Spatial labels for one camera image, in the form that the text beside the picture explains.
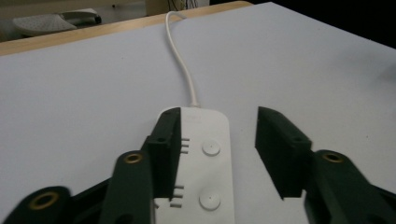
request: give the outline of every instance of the button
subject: button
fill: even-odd
[[[214,189],[204,189],[199,195],[199,204],[207,211],[215,211],[220,206],[220,196]]]
[[[207,140],[202,143],[202,151],[206,156],[214,157],[220,153],[220,145],[215,140]]]

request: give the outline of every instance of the wooden edge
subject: wooden edge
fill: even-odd
[[[187,17],[199,17],[221,11],[232,10],[240,7],[251,6],[249,2],[235,1],[209,7],[198,7],[184,10],[183,14]],[[0,56],[13,53],[24,52],[32,49],[42,49],[46,47],[62,45],[82,39],[88,39],[100,35],[109,35],[117,32],[143,28],[150,25],[163,23],[165,14],[140,18],[130,21],[120,21],[111,24],[98,25],[74,31],[67,31],[53,35],[42,35],[37,37],[19,39],[0,43]]]

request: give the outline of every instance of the power cord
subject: power cord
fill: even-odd
[[[180,54],[178,53],[177,48],[175,46],[175,43],[173,41],[173,38],[171,36],[171,32],[170,32],[170,29],[169,29],[169,19],[170,19],[171,16],[174,16],[174,15],[180,17],[181,19],[186,19],[187,18],[185,15],[183,15],[183,14],[181,14],[179,12],[175,12],[175,11],[170,11],[170,12],[168,12],[166,14],[165,27],[166,27],[166,34],[168,36],[169,45],[171,46],[172,52],[174,53],[175,58],[176,58],[178,64],[180,65],[180,67],[181,67],[181,69],[183,71],[183,75],[186,78],[187,83],[189,85],[190,97],[191,97],[190,106],[191,107],[201,107],[200,104],[198,103],[198,100],[197,100],[196,91],[195,91],[195,88],[194,88],[194,83],[192,81],[190,71],[187,68],[186,64],[184,63],[183,59],[181,58]]]

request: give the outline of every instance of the wire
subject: wire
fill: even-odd
[[[166,14],[166,18],[165,18],[166,34],[168,36],[168,41],[169,41],[169,44],[171,46],[172,52],[174,53],[175,58],[177,59],[177,62],[180,65],[180,67],[181,67],[181,69],[183,71],[183,75],[186,78],[187,83],[189,85],[190,97],[191,97],[190,106],[191,107],[200,107],[200,105],[198,103],[198,100],[197,100],[197,96],[196,96],[196,92],[195,92],[195,88],[194,88],[194,83],[192,81],[190,71],[187,68],[186,64],[184,63],[183,59],[181,58],[180,54],[178,53],[177,48],[175,46],[175,43],[174,43],[174,41],[172,39],[170,29],[169,29],[169,18],[171,16],[174,16],[174,15],[180,17],[181,19],[186,19],[187,18],[185,15],[183,15],[183,14],[181,14],[179,12],[175,12],[175,11],[168,12]]]

